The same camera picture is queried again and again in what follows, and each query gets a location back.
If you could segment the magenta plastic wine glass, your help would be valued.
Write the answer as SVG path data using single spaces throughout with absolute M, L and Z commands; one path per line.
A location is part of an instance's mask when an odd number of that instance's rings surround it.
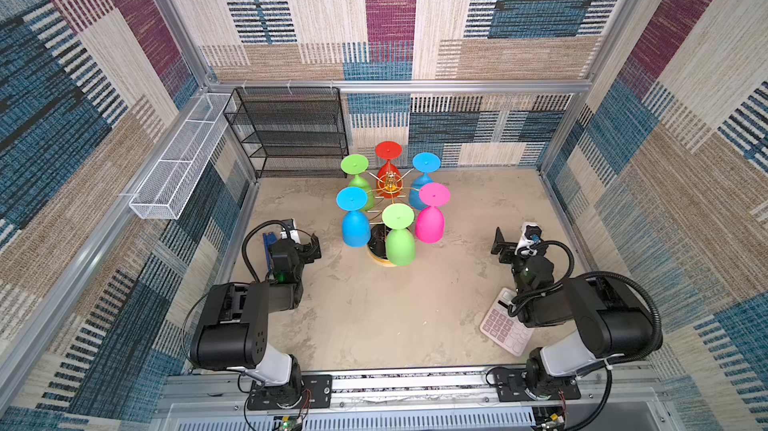
M 445 218 L 441 207 L 450 201 L 450 191 L 444 185 L 432 182 L 421 187 L 419 198 L 425 208 L 417 217 L 415 235 L 424 243 L 439 242 L 443 238 L 445 229 Z

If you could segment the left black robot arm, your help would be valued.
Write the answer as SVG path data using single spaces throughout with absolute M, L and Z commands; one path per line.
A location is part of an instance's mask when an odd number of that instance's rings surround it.
M 264 228 L 278 226 L 283 235 L 266 245 L 268 269 L 258 276 L 248 254 L 252 238 Z M 303 244 L 296 238 L 308 237 Z M 246 391 L 250 409 L 299 409 L 310 405 L 311 390 L 303 380 L 298 359 L 268 342 L 269 316 L 299 307 L 305 266 L 322 257 L 319 238 L 302 232 L 291 221 L 268 220 L 249 231 L 241 256 L 251 275 L 249 283 L 213 286 L 192 333 L 188 356 L 200 369 L 237 373 L 252 381 Z

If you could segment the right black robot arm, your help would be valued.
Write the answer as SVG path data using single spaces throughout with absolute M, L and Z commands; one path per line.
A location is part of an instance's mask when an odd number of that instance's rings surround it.
M 544 239 L 537 224 L 524 224 L 516 242 L 497 230 L 491 253 L 510 266 L 515 287 L 499 293 L 481 331 L 526 358 L 487 374 L 500 401 L 576 400 L 578 378 L 661 347 L 661 315 L 642 286 L 607 271 L 576 275 L 570 248 Z

